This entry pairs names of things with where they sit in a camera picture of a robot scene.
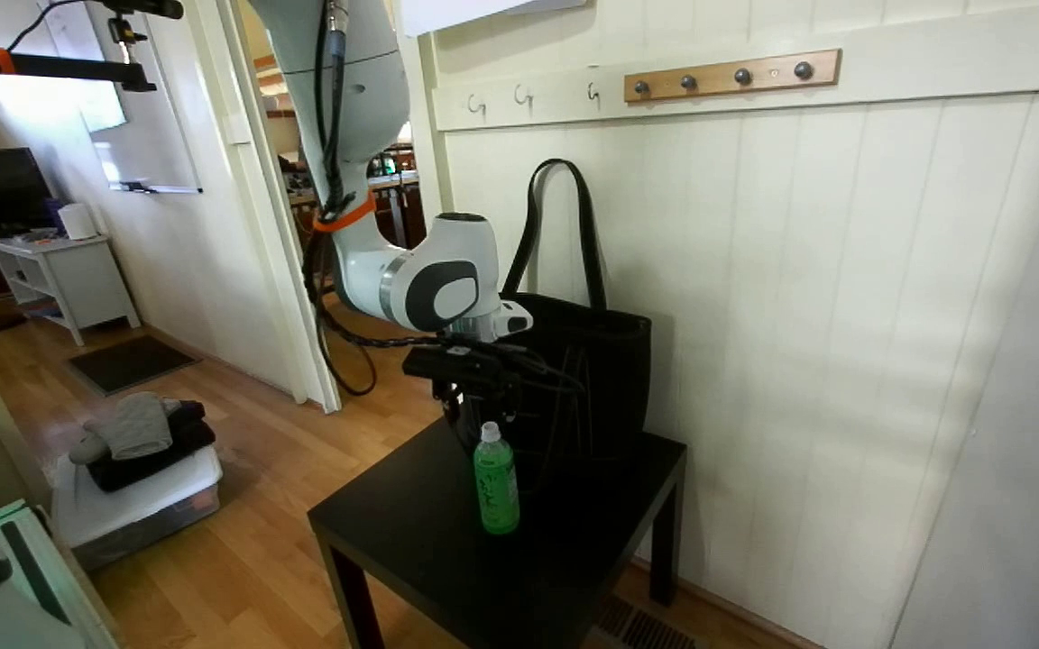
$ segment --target plastic bottle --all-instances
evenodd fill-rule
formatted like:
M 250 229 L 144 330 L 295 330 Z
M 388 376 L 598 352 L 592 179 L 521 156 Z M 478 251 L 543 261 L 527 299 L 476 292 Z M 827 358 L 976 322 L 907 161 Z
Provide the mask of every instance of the plastic bottle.
M 488 532 L 506 536 L 519 526 L 519 487 L 513 447 L 502 441 L 496 421 L 478 427 L 472 451 L 478 524 Z

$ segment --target black tote bag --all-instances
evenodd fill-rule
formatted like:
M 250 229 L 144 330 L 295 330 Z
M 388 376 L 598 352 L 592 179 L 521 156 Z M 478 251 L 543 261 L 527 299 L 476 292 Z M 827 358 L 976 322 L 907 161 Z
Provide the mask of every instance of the black tote bag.
M 541 238 L 541 190 L 553 169 L 567 169 L 577 187 L 579 264 L 588 302 L 519 292 L 519 276 Z M 532 312 L 532 328 L 506 344 L 527 347 L 574 389 L 527 389 L 506 436 L 521 472 L 547 479 L 613 479 L 630 460 L 649 404 L 652 322 L 607 306 L 598 275 L 594 210 L 585 174 L 567 159 L 543 159 L 527 183 L 527 222 L 502 286 L 506 299 Z

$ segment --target small black table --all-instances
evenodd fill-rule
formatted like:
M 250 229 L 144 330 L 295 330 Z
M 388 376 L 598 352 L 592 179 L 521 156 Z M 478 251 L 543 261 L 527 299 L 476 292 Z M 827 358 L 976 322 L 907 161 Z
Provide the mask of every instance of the small black table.
M 470 453 L 435 421 L 311 507 L 351 642 L 383 645 L 365 568 L 470 645 L 579 645 L 652 524 L 652 598 L 674 594 L 686 447 L 642 436 L 634 470 L 519 513 L 513 536 L 476 520 Z

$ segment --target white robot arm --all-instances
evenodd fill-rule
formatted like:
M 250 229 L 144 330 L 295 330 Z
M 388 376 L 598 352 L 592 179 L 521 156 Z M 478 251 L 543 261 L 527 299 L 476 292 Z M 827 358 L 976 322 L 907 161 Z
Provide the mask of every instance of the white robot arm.
M 496 251 L 484 215 L 440 211 L 414 248 L 376 226 L 367 159 L 406 121 L 401 48 L 383 0 L 253 0 L 289 82 L 301 156 L 325 198 L 334 281 L 351 306 L 419 330 L 494 344 L 529 328 L 496 296 Z

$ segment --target table leg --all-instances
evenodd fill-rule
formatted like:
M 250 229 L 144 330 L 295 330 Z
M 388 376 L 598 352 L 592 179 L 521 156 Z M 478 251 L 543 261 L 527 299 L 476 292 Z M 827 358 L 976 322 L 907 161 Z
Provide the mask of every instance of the table leg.
M 652 520 L 652 601 L 669 604 L 674 598 L 674 554 L 679 554 L 679 516 L 674 516 L 674 490 L 660 505 Z
M 378 633 L 378 620 L 370 608 L 370 590 L 367 590 L 365 568 L 355 564 L 351 564 L 340 547 L 325 547 L 325 564 L 331 572 L 331 588 L 340 598 L 340 614 L 342 614 L 351 645 L 383 649 L 383 633 Z

